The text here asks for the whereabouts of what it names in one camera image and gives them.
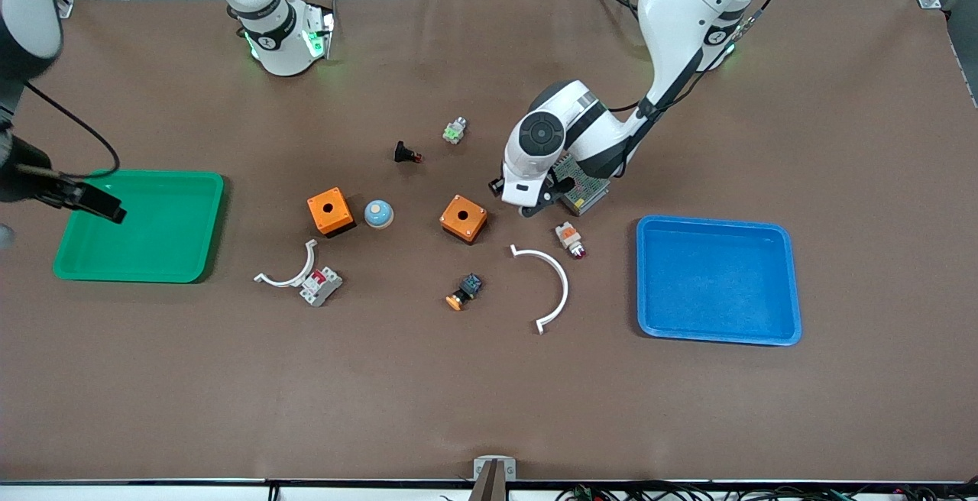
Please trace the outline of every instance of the green tray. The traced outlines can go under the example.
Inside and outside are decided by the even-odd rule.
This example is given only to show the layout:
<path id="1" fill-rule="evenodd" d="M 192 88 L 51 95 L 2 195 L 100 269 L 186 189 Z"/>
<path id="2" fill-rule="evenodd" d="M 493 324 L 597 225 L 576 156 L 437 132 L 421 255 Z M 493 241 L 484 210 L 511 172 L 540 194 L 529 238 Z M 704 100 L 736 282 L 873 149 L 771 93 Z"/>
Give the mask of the green tray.
<path id="1" fill-rule="evenodd" d="M 215 173 L 119 170 L 88 181 L 122 200 L 122 224 L 73 212 L 53 271 L 63 280 L 186 284 L 205 272 L 224 180 Z"/>

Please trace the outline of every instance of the orange block with black hole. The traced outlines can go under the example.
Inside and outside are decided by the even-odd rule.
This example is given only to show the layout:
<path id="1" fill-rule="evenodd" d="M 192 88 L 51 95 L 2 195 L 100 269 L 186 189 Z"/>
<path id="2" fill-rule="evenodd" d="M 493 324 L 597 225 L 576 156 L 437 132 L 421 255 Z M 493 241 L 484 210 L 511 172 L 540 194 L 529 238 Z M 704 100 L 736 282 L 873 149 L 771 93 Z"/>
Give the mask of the orange block with black hole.
<path id="1" fill-rule="evenodd" d="M 309 212 L 316 223 L 316 229 L 327 238 L 353 228 L 357 225 L 353 220 L 353 213 L 346 205 L 346 198 L 343 197 L 339 188 L 333 188 L 322 192 L 314 198 L 308 199 Z"/>
<path id="2" fill-rule="evenodd" d="M 489 213 L 486 209 L 461 196 L 455 196 L 445 212 L 441 213 L 441 227 L 465 243 L 473 244 L 487 218 Z"/>

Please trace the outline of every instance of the white connector with red mark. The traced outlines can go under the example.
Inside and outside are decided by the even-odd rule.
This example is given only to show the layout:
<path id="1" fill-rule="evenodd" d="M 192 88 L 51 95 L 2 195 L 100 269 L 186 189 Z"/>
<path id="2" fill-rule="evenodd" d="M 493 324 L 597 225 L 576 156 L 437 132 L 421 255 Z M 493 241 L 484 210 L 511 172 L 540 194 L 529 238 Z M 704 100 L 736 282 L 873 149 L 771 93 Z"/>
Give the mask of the white connector with red mark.
<path id="1" fill-rule="evenodd" d="M 570 222 L 565 222 L 556 227 L 553 229 L 553 233 L 556 233 L 560 244 L 569 251 L 572 257 L 580 260 L 580 258 L 587 256 L 588 252 L 584 250 L 584 246 L 581 244 L 581 235 L 577 233 L 577 229 L 570 225 Z"/>

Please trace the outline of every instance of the white robotic arm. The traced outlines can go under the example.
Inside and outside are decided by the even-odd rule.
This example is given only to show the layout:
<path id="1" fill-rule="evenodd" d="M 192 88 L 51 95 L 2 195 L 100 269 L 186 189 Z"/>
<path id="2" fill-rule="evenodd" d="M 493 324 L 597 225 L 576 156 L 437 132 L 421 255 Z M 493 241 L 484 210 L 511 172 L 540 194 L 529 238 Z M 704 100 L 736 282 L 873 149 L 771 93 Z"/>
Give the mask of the white robotic arm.
<path id="1" fill-rule="evenodd" d="M 295 76 L 329 52 L 333 13 L 301 0 L 226 0 L 251 55 L 275 76 Z"/>
<path id="2" fill-rule="evenodd" d="M 556 182 L 552 176 L 564 150 L 591 177 L 624 173 L 682 87 L 697 71 L 722 62 L 750 1 L 639 0 L 639 26 L 656 77 L 636 111 L 618 121 L 581 81 L 552 84 L 510 133 L 503 175 L 490 183 L 493 191 L 518 205 L 524 216 L 535 215 L 573 188 L 573 181 Z"/>

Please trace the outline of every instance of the light blue round object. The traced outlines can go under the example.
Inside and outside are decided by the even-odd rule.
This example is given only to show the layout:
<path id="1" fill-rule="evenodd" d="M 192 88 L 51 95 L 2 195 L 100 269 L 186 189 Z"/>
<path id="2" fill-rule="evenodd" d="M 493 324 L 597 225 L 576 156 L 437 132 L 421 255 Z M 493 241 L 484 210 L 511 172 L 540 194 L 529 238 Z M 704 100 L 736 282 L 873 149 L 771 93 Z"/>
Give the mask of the light blue round object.
<path id="1" fill-rule="evenodd" d="M 394 209 L 383 199 L 374 199 L 364 209 L 364 220 L 371 228 L 377 230 L 387 228 L 391 222 L 394 222 Z"/>

